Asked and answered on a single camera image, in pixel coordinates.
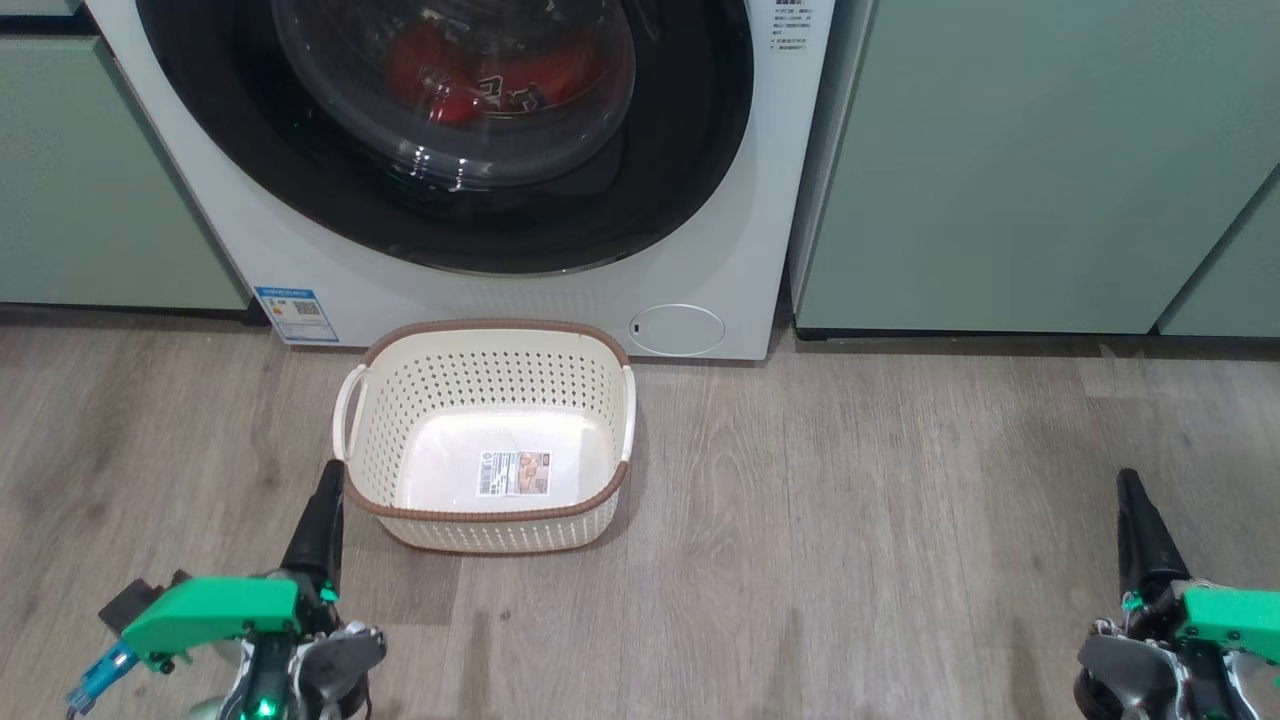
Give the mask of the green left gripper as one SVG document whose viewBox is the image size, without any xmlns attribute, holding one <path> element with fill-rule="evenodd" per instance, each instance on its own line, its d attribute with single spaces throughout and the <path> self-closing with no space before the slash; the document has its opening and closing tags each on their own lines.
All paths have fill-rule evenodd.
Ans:
<svg viewBox="0 0 1280 720">
<path fill-rule="evenodd" d="M 337 624 L 346 537 L 346 465 L 320 473 L 282 559 L 298 575 L 182 577 L 147 588 L 124 611 L 120 641 L 148 669 L 164 671 L 189 651 L 229 641 L 298 642 Z"/>
</svg>

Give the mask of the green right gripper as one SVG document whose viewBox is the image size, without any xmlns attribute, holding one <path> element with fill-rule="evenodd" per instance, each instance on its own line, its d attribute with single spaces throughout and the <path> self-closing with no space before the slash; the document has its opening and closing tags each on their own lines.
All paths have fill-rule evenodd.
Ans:
<svg viewBox="0 0 1280 720">
<path fill-rule="evenodd" d="M 1188 582 L 1190 571 L 1139 473 L 1124 468 L 1117 487 L 1117 573 L 1123 634 L 1166 650 L 1206 642 L 1279 661 L 1279 593 Z"/>
</svg>

